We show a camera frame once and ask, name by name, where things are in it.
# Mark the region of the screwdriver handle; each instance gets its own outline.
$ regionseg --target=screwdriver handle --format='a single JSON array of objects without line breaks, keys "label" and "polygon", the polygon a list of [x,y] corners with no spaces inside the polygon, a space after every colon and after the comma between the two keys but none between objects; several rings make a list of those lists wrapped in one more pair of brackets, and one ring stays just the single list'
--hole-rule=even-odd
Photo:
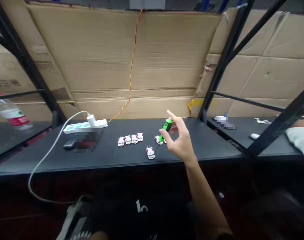
[{"label": "screwdriver handle", "polygon": [[[165,131],[169,132],[170,129],[171,129],[171,127],[172,127],[172,119],[169,119],[169,118],[168,118],[168,119],[165,120],[165,123],[163,124],[162,128],[163,128]],[[162,134],[159,136],[159,141],[160,141],[160,142],[163,142],[163,141],[164,141],[164,138],[163,138]]]}]

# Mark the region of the red label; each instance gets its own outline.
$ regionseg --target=red label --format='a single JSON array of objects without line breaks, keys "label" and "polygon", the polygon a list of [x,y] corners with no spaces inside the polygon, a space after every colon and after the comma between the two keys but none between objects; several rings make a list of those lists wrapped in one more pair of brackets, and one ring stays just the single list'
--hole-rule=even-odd
[{"label": "red label", "polygon": [[8,118],[8,121],[13,125],[13,126],[20,126],[23,124],[27,124],[30,121],[26,118],[25,115],[17,118]]}]

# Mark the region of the white power strip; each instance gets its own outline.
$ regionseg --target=white power strip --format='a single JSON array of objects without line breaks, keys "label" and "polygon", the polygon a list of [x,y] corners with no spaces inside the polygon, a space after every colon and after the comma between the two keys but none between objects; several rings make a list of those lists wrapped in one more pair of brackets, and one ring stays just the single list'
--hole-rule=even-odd
[{"label": "white power strip", "polygon": [[108,126],[106,119],[94,121],[95,126],[91,127],[89,122],[69,124],[63,130],[65,134],[74,133],[76,128],[104,128]]}]

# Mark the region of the white cable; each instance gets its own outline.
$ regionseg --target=white cable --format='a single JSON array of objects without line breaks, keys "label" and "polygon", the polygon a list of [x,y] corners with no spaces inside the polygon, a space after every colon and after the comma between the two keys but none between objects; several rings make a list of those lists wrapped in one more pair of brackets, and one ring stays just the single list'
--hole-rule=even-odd
[{"label": "white cable", "polygon": [[35,166],[35,168],[33,169],[31,175],[30,175],[30,178],[29,178],[29,181],[28,181],[28,188],[29,188],[29,191],[30,193],[36,197],[37,199],[43,201],[43,202],[48,202],[48,203],[57,203],[57,204],[68,204],[68,203],[75,203],[76,201],[71,201],[71,202],[56,202],[56,201],[52,201],[52,200],[48,200],[48,199],[44,199],[44,198],[41,198],[39,197],[36,193],[33,192],[32,188],[31,188],[31,180],[32,180],[32,176],[35,172],[35,170],[38,168],[38,166],[44,161],[44,159],[49,155],[49,153],[52,151],[52,149],[54,148],[56,142],[58,141],[59,137],[61,136],[61,133],[63,132],[66,124],[72,119],[74,118],[76,115],[80,114],[80,113],[83,113],[83,112],[86,112],[88,113],[88,116],[90,115],[88,111],[81,111],[81,112],[78,112],[77,114],[74,114],[72,117],[70,117],[66,122],[65,124],[63,125],[58,137],[56,138],[56,140],[54,141],[52,147],[50,148],[50,150],[46,153],[46,155],[41,159],[41,161],[38,163],[38,165]]}]

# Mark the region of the white cloth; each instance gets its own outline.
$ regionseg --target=white cloth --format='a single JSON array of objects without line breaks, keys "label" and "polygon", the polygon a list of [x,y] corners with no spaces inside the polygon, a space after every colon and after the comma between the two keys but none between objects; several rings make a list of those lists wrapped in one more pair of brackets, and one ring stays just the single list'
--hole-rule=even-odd
[{"label": "white cloth", "polygon": [[293,127],[285,130],[289,141],[304,155],[304,127]]}]

